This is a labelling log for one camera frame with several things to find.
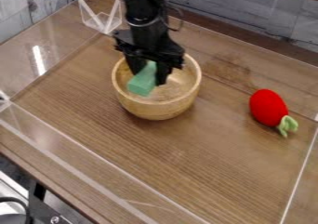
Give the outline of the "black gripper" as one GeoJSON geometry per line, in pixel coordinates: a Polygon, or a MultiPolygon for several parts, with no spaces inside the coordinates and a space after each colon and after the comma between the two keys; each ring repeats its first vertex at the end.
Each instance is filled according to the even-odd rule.
{"type": "Polygon", "coordinates": [[[148,60],[157,62],[156,85],[164,85],[172,68],[181,69],[184,63],[184,49],[168,35],[168,16],[159,15],[149,19],[126,16],[125,21],[129,28],[113,34],[114,49],[124,54],[132,74],[143,70],[148,60]]]}

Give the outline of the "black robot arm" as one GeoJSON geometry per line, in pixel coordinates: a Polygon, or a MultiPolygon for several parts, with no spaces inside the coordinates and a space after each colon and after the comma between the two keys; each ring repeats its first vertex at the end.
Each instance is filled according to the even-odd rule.
{"type": "Polygon", "coordinates": [[[137,74],[148,61],[156,65],[155,85],[161,86],[173,69],[181,69],[185,50],[171,39],[168,31],[168,0],[122,0],[125,6],[125,30],[113,33],[114,49],[128,62],[132,74],[137,74]]]}

